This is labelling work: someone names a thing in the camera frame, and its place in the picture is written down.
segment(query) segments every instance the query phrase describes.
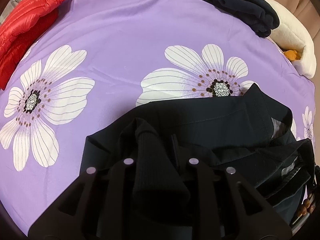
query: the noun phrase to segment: dark blue folded garment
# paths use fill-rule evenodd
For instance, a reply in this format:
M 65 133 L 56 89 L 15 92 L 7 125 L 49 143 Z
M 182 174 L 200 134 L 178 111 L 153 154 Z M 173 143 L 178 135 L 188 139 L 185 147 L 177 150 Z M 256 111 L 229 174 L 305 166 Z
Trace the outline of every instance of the dark blue folded garment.
M 279 17 L 265 0 L 204 0 L 239 18 L 259 36 L 268 37 Z

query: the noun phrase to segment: red down jacket sleeve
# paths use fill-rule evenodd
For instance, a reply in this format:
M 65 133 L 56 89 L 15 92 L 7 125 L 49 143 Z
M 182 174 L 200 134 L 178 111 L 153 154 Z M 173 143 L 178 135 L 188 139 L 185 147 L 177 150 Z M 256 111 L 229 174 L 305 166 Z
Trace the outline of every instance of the red down jacket sleeve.
M 58 17 L 64 0 L 22 0 L 0 26 L 0 88 L 5 89 L 28 47 Z

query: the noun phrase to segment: bed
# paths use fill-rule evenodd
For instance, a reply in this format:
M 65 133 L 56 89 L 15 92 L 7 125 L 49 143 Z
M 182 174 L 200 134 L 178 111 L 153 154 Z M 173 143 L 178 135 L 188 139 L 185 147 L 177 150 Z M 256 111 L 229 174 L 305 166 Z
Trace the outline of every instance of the bed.
M 315 141 L 314 84 L 231 15 L 201 0 L 63 2 L 0 92 L 0 200 L 12 221 L 27 234 L 79 175 L 86 136 L 150 101 L 214 96 L 216 79 L 229 85 L 221 95 L 256 83 L 292 109 L 297 140 Z

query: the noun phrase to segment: red puffer jacket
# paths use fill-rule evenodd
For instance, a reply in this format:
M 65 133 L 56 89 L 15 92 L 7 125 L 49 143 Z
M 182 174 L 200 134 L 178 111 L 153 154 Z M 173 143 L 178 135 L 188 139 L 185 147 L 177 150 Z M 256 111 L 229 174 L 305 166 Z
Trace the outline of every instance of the red puffer jacket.
M 27 49 L 57 19 L 64 0 L 22 0 L 0 26 L 0 88 L 7 83 Z

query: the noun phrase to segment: white fluffy fabric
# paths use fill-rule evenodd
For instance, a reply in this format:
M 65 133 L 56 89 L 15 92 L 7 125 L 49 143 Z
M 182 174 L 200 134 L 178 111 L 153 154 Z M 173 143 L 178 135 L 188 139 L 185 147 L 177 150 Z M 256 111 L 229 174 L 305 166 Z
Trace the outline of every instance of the white fluffy fabric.
M 313 40 L 303 24 L 280 3 L 265 0 L 277 12 L 280 25 L 271 31 L 270 38 L 282 49 L 295 49 L 300 60 L 292 61 L 300 75 L 312 78 L 316 72 L 316 56 Z

